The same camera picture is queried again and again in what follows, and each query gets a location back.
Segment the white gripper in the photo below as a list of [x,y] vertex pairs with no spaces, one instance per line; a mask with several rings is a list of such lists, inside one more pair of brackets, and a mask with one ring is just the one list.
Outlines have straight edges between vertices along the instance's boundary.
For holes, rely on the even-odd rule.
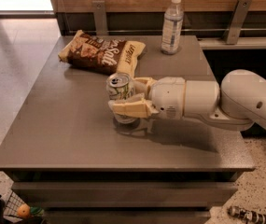
[[108,102],[114,114],[144,119],[155,114],[157,119],[182,118],[186,85],[184,78],[164,77],[157,81],[152,77],[135,77],[133,85],[136,95],[126,100]]

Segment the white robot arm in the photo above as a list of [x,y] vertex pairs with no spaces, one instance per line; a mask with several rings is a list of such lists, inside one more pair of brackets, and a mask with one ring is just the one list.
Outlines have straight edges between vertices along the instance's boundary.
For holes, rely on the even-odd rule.
[[234,70],[218,83],[182,77],[136,77],[134,94],[111,100],[116,115],[141,119],[197,119],[221,129],[245,131],[257,123],[266,130],[266,79]]

